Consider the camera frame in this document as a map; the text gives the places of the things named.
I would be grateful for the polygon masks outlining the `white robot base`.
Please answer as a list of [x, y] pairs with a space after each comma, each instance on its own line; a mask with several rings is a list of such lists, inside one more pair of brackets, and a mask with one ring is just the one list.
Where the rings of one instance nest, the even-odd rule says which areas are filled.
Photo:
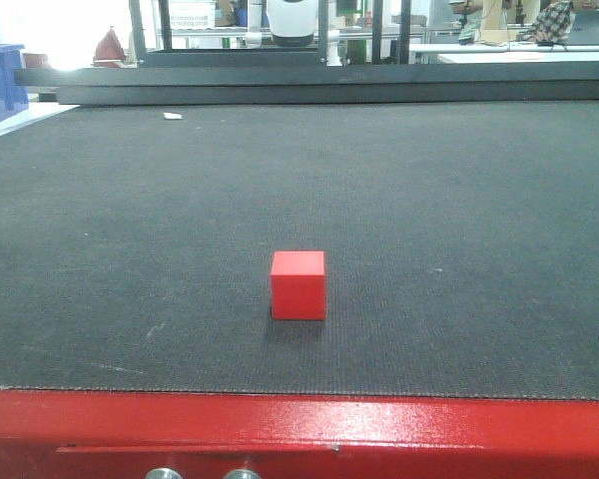
[[339, 29], [335, 25], [335, 1], [249, 1], [245, 42], [259, 48], [263, 42], [263, 15], [269, 21], [273, 43], [281, 48], [301, 49], [317, 39], [317, 61], [341, 66]]

